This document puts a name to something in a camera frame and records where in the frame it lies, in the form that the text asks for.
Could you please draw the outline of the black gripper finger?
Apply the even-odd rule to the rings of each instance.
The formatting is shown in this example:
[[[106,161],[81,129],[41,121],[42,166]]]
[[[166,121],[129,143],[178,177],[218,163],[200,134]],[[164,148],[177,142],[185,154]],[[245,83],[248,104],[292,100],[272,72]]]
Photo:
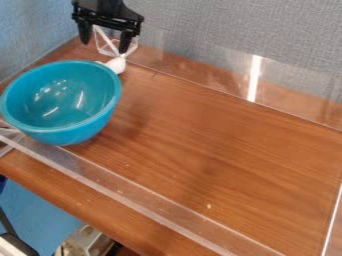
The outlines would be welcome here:
[[[132,30],[122,30],[120,34],[120,42],[118,42],[118,53],[124,54],[128,51],[129,44],[133,38]]]
[[[92,36],[92,24],[86,20],[78,20],[77,30],[81,42],[88,44]]]

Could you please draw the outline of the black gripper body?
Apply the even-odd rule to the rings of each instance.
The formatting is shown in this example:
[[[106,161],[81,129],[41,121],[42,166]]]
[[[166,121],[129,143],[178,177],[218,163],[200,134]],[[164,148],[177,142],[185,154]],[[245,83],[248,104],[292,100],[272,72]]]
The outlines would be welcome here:
[[[134,36],[140,34],[144,17],[125,6],[124,0],[70,0],[70,4],[76,24],[86,20],[92,26],[132,30]]]

